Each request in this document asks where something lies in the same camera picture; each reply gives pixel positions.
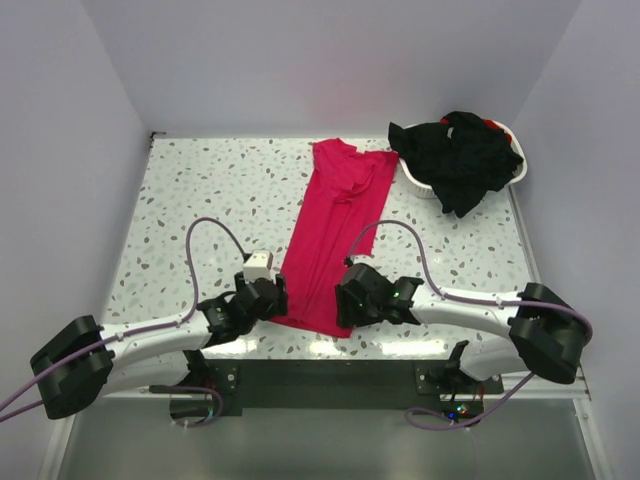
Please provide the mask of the pink t shirt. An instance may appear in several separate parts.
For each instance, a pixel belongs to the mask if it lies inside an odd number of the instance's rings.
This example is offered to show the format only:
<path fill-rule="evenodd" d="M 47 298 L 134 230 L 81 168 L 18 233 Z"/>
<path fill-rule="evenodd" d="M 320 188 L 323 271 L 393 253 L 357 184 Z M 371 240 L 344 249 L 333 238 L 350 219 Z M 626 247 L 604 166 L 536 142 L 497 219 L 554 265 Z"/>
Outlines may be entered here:
<path fill-rule="evenodd" d="M 348 338 L 338 326 L 335 286 L 346 271 L 344 259 L 372 252 L 376 231 L 358 235 L 381 219 L 399 157 L 392 151 L 360 152 L 339 138 L 313 144 L 314 171 L 282 264 L 288 313 L 276 324 Z"/>

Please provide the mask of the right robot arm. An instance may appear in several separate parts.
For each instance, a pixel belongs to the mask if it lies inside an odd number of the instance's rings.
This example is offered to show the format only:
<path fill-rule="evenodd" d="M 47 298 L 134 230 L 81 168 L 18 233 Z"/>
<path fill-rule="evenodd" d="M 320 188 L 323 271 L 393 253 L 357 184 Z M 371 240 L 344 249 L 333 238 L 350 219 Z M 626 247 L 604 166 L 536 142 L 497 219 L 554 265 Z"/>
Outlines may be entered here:
<path fill-rule="evenodd" d="M 449 356 L 445 379 L 459 393 L 493 376 L 524 371 L 570 385 L 593 337 L 590 323 L 539 283 L 504 293 L 442 289 L 430 279 L 390 281 L 373 267 L 356 263 L 347 268 L 335 294 L 337 323 L 343 328 L 389 322 L 450 325 L 487 334 L 485 340 L 458 343 Z"/>

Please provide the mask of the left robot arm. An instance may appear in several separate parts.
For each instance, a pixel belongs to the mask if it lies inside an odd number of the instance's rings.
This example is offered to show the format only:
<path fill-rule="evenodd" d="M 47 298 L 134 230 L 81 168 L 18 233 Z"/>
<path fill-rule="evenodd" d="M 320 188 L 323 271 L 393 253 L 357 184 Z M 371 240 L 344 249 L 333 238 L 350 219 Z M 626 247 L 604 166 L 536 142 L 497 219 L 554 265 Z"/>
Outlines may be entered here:
<path fill-rule="evenodd" d="M 287 313 L 282 275 L 245 280 L 194 310 L 137 324 L 71 321 L 30 360 L 48 418 L 66 418 L 99 397 L 146 386 L 200 390 L 207 380 L 202 351 L 236 341 L 260 320 Z"/>

